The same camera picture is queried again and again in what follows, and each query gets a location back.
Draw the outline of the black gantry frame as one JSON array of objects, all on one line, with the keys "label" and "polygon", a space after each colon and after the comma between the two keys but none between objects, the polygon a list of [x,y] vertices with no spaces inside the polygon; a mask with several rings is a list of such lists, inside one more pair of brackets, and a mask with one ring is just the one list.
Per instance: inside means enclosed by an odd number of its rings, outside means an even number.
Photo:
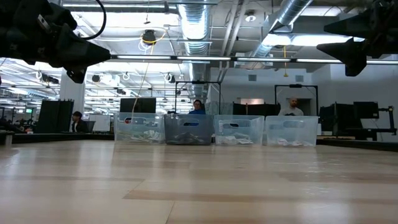
[{"label": "black gantry frame", "polygon": [[309,87],[315,89],[315,102],[316,102],[316,115],[319,116],[319,97],[318,97],[318,85],[302,85],[302,84],[289,84],[289,85],[274,85],[274,104],[278,104],[277,99],[277,88],[278,87],[288,87],[288,88],[303,88],[305,87],[307,90]]},{"label": "black gantry frame", "polygon": [[[221,91],[221,82],[211,82],[211,81],[203,81],[203,80],[194,80],[194,81],[176,81],[175,82],[175,105],[174,109],[177,109],[177,95],[179,91],[193,91],[195,99],[201,100],[203,103],[205,101],[205,96],[202,92],[205,90],[208,91],[210,86],[218,85],[218,87],[214,87],[214,89],[219,94],[219,114],[221,114],[221,98],[222,98],[222,91]],[[202,90],[197,90],[196,86],[202,86]]]}]

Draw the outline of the long linear ceiling light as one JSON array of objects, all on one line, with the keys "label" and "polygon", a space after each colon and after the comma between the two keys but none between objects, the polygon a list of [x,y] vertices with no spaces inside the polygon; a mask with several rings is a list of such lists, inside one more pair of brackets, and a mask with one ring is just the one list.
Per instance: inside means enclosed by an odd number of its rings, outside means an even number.
[{"label": "long linear ceiling light", "polygon": [[315,58],[280,58],[280,57],[212,57],[212,56],[178,56],[178,55],[111,55],[111,60],[179,60],[179,61],[221,61],[221,62],[283,62],[283,63],[330,63],[341,64],[336,59]]}]

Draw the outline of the silver spiral ventilation duct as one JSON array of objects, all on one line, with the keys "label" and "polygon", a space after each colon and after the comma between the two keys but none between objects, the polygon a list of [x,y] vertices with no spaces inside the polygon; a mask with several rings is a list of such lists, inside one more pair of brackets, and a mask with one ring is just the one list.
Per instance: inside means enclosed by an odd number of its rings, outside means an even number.
[{"label": "silver spiral ventilation duct", "polygon": [[[205,4],[180,4],[178,11],[181,17],[181,30],[185,54],[192,57],[209,56],[210,43],[210,6]],[[188,61],[188,70],[192,82],[190,98],[204,103],[208,96],[208,84],[210,81],[210,63],[204,61]]]}]

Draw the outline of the rectangular ceiling light panel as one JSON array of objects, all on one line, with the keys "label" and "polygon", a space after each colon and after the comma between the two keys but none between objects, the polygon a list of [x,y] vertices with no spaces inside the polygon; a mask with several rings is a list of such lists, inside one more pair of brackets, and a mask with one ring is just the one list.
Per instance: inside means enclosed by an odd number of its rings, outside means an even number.
[{"label": "rectangular ceiling light panel", "polygon": [[319,44],[343,43],[352,38],[352,36],[336,34],[304,34],[293,32],[294,25],[282,26],[278,22],[267,35],[264,36],[262,45],[294,45],[303,47],[316,47]]}]

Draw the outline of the white packet green stripes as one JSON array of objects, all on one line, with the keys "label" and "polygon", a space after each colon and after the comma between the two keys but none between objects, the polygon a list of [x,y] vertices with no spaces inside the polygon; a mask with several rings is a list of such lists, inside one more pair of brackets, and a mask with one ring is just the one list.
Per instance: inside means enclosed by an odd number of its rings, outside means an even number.
[{"label": "white packet green stripes", "polygon": [[140,133],[119,133],[116,135],[117,141],[128,141],[128,142],[146,142],[147,139]]}]

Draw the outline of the clear plastic handled bin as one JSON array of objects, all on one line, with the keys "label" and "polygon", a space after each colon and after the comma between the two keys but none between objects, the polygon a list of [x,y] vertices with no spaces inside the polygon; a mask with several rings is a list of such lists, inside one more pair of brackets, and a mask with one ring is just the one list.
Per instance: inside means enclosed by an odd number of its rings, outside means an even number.
[{"label": "clear plastic handled bin", "polygon": [[264,117],[254,115],[216,115],[214,117],[214,130],[215,143],[217,136],[242,133],[249,135],[254,143],[243,146],[260,146],[264,130]]},{"label": "clear plastic handled bin", "polygon": [[157,113],[118,113],[114,116],[114,140],[119,133],[140,133],[144,135],[145,131],[154,130],[162,133],[161,142],[131,142],[133,144],[163,144],[165,141],[163,116]]},{"label": "clear plastic handled bin", "polygon": [[265,120],[265,133],[268,140],[283,138],[288,141],[306,141],[317,143],[318,116],[267,116]]}]

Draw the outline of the person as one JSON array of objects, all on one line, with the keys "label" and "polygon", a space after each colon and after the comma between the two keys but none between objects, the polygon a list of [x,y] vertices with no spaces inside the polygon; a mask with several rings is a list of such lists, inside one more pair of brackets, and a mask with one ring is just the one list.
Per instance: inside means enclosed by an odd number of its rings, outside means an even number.
[{"label": "person", "polygon": [[297,107],[298,99],[297,98],[290,98],[289,99],[289,106],[286,108],[282,108],[279,111],[279,116],[303,116],[304,113],[301,109]]},{"label": "person", "polygon": [[195,100],[193,102],[193,110],[189,114],[206,114],[205,110],[202,108],[202,102],[200,100]]},{"label": "person", "polygon": [[73,133],[87,133],[88,126],[85,121],[82,120],[82,114],[79,111],[75,111],[72,114],[72,132]]}]

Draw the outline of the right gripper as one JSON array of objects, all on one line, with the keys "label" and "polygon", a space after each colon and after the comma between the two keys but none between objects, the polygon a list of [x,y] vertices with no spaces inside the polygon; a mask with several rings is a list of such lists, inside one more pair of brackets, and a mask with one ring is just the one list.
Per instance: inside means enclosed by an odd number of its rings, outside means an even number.
[{"label": "right gripper", "polygon": [[319,44],[317,49],[345,65],[345,75],[355,77],[367,65],[367,55],[398,54],[398,0],[373,0],[369,14],[358,14],[325,25],[327,33],[366,40]]}]

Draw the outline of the white square pillar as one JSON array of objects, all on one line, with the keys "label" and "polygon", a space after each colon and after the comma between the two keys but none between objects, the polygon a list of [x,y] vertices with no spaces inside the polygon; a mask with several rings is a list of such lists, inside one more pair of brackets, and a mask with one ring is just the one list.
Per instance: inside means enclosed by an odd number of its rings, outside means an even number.
[{"label": "white square pillar", "polygon": [[72,113],[79,111],[84,113],[85,102],[85,83],[75,83],[68,75],[65,69],[62,69],[62,76],[60,81],[60,99],[72,100]]}]

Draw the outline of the black ceiling mounted device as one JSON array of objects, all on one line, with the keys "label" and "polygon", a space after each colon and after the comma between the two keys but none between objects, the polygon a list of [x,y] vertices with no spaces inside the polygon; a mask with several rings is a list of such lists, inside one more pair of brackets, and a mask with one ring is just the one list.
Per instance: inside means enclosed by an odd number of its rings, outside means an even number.
[{"label": "black ceiling mounted device", "polygon": [[141,39],[145,45],[154,45],[157,42],[154,30],[145,30]]}]

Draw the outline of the white packet black text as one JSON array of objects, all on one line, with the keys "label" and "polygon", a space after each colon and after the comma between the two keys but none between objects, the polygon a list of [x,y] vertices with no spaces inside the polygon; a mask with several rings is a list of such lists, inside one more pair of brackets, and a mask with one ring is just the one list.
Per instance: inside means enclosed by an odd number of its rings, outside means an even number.
[{"label": "white packet black text", "polygon": [[314,146],[314,144],[311,144],[310,142],[306,142],[306,141],[298,141],[298,140],[294,140],[294,141],[288,141],[286,139],[283,138],[277,138],[277,139],[271,139],[268,140],[268,143],[270,145],[275,145],[275,146],[293,146],[293,147],[299,147],[299,146]]},{"label": "white packet black text", "polygon": [[225,144],[225,145],[254,144],[249,135],[242,134],[242,133],[234,133],[232,135],[217,136],[216,143],[217,144]]},{"label": "white packet black text", "polygon": [[202,144],[204,140],[192,133],[185,132],[174,136],[170,142],[173,144]]}]

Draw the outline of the black partition panel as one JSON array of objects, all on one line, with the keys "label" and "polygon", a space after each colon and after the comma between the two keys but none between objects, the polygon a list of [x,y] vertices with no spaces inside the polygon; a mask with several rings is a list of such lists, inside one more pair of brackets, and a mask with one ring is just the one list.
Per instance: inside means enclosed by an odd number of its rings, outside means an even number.
[{"label": "black partition panel", "polygon": [[276,116],[279,114],[280,104],[243,105],[233,104],[234,115]]},{"label": "black partition panel", "polygon": [[73,113],[73,100],[42,100],[36,133],[67,133]]}]

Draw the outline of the plain white packet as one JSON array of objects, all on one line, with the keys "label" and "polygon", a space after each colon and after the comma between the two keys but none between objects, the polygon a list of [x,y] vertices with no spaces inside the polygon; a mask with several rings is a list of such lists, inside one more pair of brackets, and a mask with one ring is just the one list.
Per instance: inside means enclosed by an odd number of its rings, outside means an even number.
[{"label": "plain white packet", "polygon": [[146,135],[146,139],[149,142],[161,142],[162,141],[162,133],[154,131],[154,130],[148,130],[145,131],[144,134]]}]

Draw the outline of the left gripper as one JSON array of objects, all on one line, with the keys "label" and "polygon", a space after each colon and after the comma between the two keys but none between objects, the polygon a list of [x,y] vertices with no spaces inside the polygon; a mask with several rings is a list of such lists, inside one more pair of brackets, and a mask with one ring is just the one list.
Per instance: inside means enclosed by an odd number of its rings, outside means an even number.
[{"label": "left gripper", "polygon": [[55,58],[74,83],[83,83],[87,67],[111,58],[110,51],[78,37],[68,9],[48,0],[0,0],[0,57],[33,65]]}]

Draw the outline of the grey plastic handled bin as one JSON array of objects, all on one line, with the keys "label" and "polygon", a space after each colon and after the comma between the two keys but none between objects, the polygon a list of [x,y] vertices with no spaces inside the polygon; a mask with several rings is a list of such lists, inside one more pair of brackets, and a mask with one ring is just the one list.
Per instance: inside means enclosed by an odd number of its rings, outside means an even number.
[{"label": "grey plastic handled bin", "polygon": [[[214,133],[213,116],[206,114],[165,114],[164,115],[165,143],[170,145],[199,145],[211,144]],[[170,140],[181,133],[189,132],[204,140],[202,144],[173,144]]]}]

